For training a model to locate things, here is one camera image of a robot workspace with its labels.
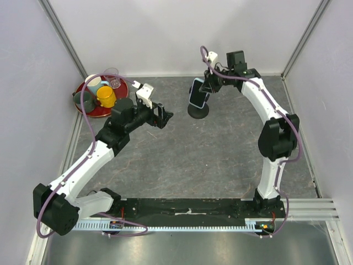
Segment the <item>phone with light blue case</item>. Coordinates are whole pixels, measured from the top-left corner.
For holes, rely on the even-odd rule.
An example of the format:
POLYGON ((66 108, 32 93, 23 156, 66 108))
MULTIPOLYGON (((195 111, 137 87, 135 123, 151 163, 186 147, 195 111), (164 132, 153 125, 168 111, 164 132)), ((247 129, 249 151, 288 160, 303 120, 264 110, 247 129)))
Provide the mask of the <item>phone with light blue case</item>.
POLYGON ((209 99, 209 94, 206 92, 200 92, 200 88, 204 84, 204 81, 200 78, 195 78, 189 89, 189 104, 198 109, 202 109, 209 99))

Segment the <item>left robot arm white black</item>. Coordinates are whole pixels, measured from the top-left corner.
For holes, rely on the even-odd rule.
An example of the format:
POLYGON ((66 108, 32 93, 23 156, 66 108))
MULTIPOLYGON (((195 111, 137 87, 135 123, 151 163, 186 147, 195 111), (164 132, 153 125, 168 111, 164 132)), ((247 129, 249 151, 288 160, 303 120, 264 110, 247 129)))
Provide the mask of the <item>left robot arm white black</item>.
POLYGON ((69 233, 76 223, 95 214, 109 217, 119 215, 120 195, 108 188, 78 197, 84 186, 109 161, 116 157, 130 141, 130 133, 143 124, 160 129, 173 117, 165 107, 153 103, 146 106, 141 99, 119 99, 111 109, 111 116, 94 137, 87 151, 61 176, 49 185, 38 184, 33 190, 33 209, 36 230, 42 239, 40 226, 46 225, 61 236, 69 233))

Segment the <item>black phone stand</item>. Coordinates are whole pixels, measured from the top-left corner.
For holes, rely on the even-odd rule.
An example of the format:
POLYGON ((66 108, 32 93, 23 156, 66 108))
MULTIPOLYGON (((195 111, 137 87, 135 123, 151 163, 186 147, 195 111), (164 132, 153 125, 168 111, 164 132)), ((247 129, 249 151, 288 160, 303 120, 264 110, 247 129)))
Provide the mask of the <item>black phone stand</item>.
POLYGON ((188 105, 187 113, 194 119, 203 119, 209 114, 209 107, 206 102, 202 109, 193 107, 191 104, 188 105))

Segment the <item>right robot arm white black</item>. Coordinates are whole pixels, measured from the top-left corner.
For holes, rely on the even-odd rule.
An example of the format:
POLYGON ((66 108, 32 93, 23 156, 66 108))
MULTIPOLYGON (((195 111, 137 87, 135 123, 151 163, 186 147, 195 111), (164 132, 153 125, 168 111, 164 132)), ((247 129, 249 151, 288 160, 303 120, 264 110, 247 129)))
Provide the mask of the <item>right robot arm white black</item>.
POLYGON ((260 73, 248 68, 243 51, 227 53, 227 66, 219 65, 218 55, 200 48, 203 62, 207 65, 204 84, 200 91, 217 93, 224 86, 235 87, 252 104, 263 129, 258 139, 258 149, 263 157, 263 169, 258 187, 249 209, 258 217, 266 217, 281 211, 280 182, 284 167, 289 163, 292 151, 301 149, 298 134, 299 117, 281 107, 264 85, 260 73))

